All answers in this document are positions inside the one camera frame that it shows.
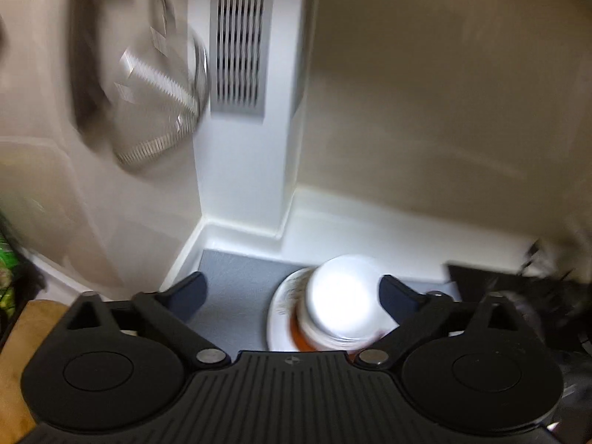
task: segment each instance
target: air vent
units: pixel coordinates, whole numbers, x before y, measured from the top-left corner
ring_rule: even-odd
[[[212,111],[263,117],[272,0],[212,0]]]

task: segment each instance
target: circular cap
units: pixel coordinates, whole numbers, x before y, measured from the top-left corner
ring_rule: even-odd
[[[428,342],[405,360],[401,378],[423,414],[481,435],[539,424],[563,392],[561,371],[538,339],[500,329]]]
[[[323,332],[372,342],[397,324],[378,300],[383,271],[374,259],[344,255],[322,264],[306,287],[307,313]]]
[[[522,376],[516,362],[493,352],[460,357],[452,364],[452,373],[458,382],[482,393],[507,391]]]
[[[21,390],[39,421],[105,431],[158,413],[184,382],[183,364],[164,345],[89,328],[40,348],[23,372]]]
[[[383,350],[366,349],[360,352],[360,360],[366,364],[378,366],[389,360],[389,355]]]
[[[87,352],[64,369],[67,383],[81,391],[107,391],[123,384],[134,371],[127,357],[115,352]]]
[[[220,349],[203,349],[196,357],[202,364],[217,364],[226,358],[226,353]]]

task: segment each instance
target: metal screw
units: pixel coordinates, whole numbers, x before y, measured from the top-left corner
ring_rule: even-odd
[[[389,360],[389,355],[383,350],[366,349],[360,352],[360,360],[369,365],[381,365]]]
[[[203,349],[197,353],[196,357],[202,364],[217,364],[226,358],[226,352],[220,349]]]

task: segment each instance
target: logo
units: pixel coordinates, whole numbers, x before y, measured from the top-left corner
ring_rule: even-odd
[[[298,365],[300,364],[300,359],[296,356],[290,356],[284,362],[288,365]]]

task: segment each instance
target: jar lid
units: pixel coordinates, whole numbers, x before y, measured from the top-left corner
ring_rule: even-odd
[[[319,329],[339,339],[372,342],[397,323],[378,299],[381,265],[362,255],[344,255],[319,266],[306,288],[306,308]]]

